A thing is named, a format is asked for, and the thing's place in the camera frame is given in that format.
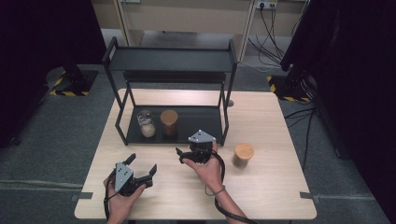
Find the hand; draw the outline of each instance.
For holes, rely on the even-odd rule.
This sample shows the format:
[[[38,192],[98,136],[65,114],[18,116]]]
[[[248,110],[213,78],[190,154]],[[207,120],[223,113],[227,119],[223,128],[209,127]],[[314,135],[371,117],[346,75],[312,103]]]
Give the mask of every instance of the hand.
[[[128,216],[131,214],[132,207],[134,206],[134,202],[136,199],[143,193],[146,185],[140,186],[131,196],[124,197],[120,194],[112,197],[109,202],[109,210],[110,216],[108,218],[107,223],[122,223]],[[114,182],[110,181],[108,185],[108,195],[107,197],[111,197],[114,195],[116,191],[114,190]]]
[[[212,142],[212,149],[218,152],[218,144]],[[192,160],[183,159],[183,162],[190,166],[198,174],[203,182],[212,192],[219,192],[223,186],[221,184],[221,172],[218,159],[214,156],[205,164],[197,164]]]

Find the wooden table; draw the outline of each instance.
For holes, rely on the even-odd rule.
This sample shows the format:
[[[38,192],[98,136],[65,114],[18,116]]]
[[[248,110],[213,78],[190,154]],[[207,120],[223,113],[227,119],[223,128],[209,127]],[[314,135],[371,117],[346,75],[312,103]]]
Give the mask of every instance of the wooden table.
[[[154,105],[215,105],[218,95],[217,91],[134,90],[136,101]],[[230,129],[224,147],[219,148],[229,193],[252,219],[315,218],[313,201],[300,196],[309,189],[276,96],[270,92],[233,91],[231,99],[234,106],[228,109]],[[188,145],[125,146],[114,126],[118,111],[115,102],[82,190],[92,192],[92,198],[78,200],[76,217],[106,218],[102,182],[117,161],[135,153],[136,159],[130,165],[135,177],[147,175],[154,164],[158,171],[153,177],[154,186],[136,201],[129,219],[224,219],[214,198],[205,195],[205,186],[196,173],[178,160],[175,147],[188,151]],[[129,101],[121,128],[128,128],[131,113]],[[253,145],[255,151],[247,167],[240,170],[233,167],[232,157],[234,147],[242,142]]]

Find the bracelet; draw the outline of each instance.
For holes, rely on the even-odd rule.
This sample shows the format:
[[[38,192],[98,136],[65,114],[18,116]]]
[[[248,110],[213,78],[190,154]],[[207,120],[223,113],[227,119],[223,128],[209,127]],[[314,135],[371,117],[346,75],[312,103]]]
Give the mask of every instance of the bracelet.
[[[207,195],[207,196],[215,196],[215,195],[218,195],[220,192],[222,192],[222,191],[224,191],[225,190],[225,185],[223,185],[223,188],[221,189],[221,190],[219,190],[218,192],[214,192],[214,193],[212,193],[212,194],[209,194],[209,193],[207,193],[207,186],[205,186],[205,194]]]

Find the shelf tray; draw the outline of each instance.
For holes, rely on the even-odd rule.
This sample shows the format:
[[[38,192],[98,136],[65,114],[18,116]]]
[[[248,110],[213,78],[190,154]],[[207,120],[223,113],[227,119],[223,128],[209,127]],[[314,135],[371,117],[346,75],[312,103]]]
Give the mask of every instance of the shelf tray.
[[[144,109],[149,110],[154,117],[156,133],[150,138],[142,135],[137,123],[137,113]],[[172,137],[163,135],[163,125],[160,119],[161,113],[167,109],[173,109],[178,114],[177,134]],[[217,106],[137,105],[134,107],[126,141],[142,144],[189,144],[189,137],[199,130],[221,141],[223,136],[221,127],[221,114]]]

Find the gray floor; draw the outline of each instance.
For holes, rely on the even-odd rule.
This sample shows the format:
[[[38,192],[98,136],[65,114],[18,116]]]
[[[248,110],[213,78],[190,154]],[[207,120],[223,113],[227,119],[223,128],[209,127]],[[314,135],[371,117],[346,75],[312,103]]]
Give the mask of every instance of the gray floor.
[[[119,31],[104,30],[106,42]],[[198,35],[148,32],[142,46],[220,47],[227,35]],[[286,50],[289,38],[279,38]],[[74,217],[78,194],[84,184],[102,134],[114,95],[102,66],[82,65],[99,71],[85,97],[46,95],[21,132],[21,144],[0,151],[0,220],[2,223],[105,223],[104,220],[78,220]],[[50,85],[62,68],[48,75]],[[275,67],[264,66],[257,52],[247,48],[245,60],[238,65],[235,91],[269,91],[267,76],[286,75]],[[116,79],[123,87],[122,79]],[[312,104],[279,101],[286,116]],[[286,119],[300,162],[304,159],[308,119]],[[318,216],[293,223],[389,223],[361,179],[353,161],[336,157],[326,127],[315,115],[310,125],[309,147],[304,175],[314,195]],[[35,185],[9,183],[21,180]],[[37,185],[37,181],[46,181]],[[225,221],[207,221],[225,223]],[[138,223],[176,223],[138,221]],[[260,223],[289,223],[287,220],[262,220]]]

